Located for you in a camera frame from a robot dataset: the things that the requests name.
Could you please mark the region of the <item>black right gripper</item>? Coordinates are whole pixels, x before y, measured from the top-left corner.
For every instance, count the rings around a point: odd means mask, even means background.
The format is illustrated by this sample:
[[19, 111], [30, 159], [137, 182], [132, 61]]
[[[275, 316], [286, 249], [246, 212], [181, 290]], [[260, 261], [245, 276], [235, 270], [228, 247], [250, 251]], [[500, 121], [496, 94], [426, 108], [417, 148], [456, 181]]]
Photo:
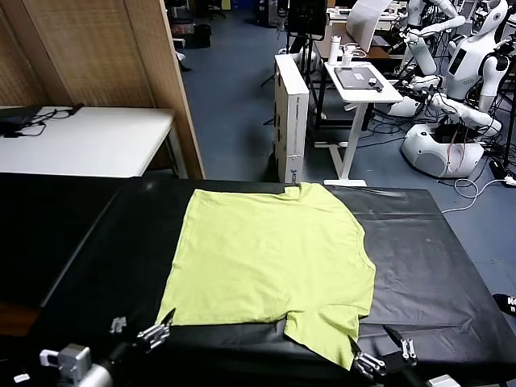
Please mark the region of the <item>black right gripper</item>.
[[406, 339], [390, 326], [384, 325], [383, 328], [399, 351], [384, 355], [380, 360], [363, 352], [358, 343], [350, 337], [353, 368], [369, 380], [381, 379], [383, 386], [419, 386], [419, 376], [415, 371], [418, 358], [414, 341]]

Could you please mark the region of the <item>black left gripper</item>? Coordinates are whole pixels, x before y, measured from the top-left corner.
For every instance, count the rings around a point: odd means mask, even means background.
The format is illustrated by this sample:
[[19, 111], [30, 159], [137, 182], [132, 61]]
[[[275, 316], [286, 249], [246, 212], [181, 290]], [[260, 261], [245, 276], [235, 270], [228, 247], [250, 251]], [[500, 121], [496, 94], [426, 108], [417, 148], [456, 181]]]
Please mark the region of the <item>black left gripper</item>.
[[[169, 337], [175, 312], [175, 308], [171, 309], [159, 324], [139, 332], [135, 339], [116, 343], [106, 359], [109, 368], [129, 369], [142, 364], [150, 351], [159, 347]], [[110, 333], [120, 334], [126, 325], [125, 317], [115, 317], [110, 325]]]

